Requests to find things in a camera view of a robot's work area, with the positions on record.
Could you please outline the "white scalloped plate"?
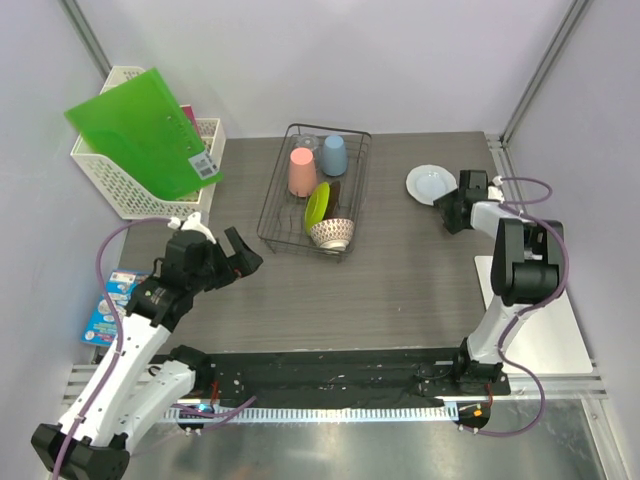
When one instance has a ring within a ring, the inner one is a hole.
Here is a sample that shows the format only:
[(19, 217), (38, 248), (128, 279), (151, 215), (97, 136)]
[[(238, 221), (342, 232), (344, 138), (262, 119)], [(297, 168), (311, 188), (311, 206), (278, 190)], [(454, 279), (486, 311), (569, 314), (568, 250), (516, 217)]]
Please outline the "white scalloped plate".
[(434, 201), (457, 189), (453, 174), (438, 165), (419, 165), (407, 175), (406, 190), (417, 202), (433, 206)]

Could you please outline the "lime green plate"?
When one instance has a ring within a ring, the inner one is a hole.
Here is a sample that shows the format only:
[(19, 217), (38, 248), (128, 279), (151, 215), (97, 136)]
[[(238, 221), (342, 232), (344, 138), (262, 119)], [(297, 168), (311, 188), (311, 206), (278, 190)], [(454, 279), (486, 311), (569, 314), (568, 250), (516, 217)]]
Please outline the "lime green plate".
[(310, 234), (312, 227), (320, 223), (325, 216), (330, 197), (328, 182), (320, 183), (311, 194), (304, 213), (304, 230)]

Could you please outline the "pink plastic cup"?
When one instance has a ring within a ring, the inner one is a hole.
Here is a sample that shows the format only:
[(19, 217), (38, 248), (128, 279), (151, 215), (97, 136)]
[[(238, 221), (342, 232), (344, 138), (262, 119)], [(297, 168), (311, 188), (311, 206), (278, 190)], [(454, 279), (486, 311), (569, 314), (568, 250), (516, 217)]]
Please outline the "pink plastic cup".
[(305, 147), (294, 148), (289, 156), (288, 190), (291, 194), (309, 197), (317, 185), (315, 158)]

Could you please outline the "red floral plate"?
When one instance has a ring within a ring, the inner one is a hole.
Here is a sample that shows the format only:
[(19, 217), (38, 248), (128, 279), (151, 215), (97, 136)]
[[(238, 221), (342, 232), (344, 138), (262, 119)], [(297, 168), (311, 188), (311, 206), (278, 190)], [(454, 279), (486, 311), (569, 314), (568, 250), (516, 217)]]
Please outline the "red floral plate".
[(336, 212), (339, 209), (341, 182), (339, 180), (335, 180), (329, 185), (329, 187), (329, 198), (324, 214), (324, 220), (334, 218), (336, 216)]

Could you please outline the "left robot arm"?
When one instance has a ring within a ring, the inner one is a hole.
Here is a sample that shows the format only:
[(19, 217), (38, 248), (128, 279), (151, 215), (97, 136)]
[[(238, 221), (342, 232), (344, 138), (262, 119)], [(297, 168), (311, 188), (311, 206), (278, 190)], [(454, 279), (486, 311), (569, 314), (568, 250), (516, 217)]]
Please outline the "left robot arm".
[(122, 478), (137, 444), (178, 399), (211, 391), (210, 355), (184, 345), (142, 389), (136, 385), (196, 295), (229, 286), (262, 265), (235, 228), (225, 235), (231, 256), (206, 229), (175, 232), (153, 273), (134, 288), (116, 338), (82, 393), (57, 423), (41, 424), (32, 435), (53, 478)]

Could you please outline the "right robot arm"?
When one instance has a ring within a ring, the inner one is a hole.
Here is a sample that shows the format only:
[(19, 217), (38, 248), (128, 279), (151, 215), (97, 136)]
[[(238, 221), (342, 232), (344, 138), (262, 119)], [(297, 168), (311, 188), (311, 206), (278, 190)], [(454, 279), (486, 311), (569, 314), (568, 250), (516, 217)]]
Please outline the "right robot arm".
[(463, 170), (454, 188), (432, 201), (449, 233), (477, 230), (494, 239), (493, 299), (479, 326), (452, 354), (418, 367), (421, 391), (442, 385), (472, 395), (505, 384), (505, 366), (529, 374), (529, 368), (507, 358), (506, 350), (526, 320), (565, 289), (568, 253), (562, 224), (517, 210), (503, 196), (506, 181), (482, 170)]

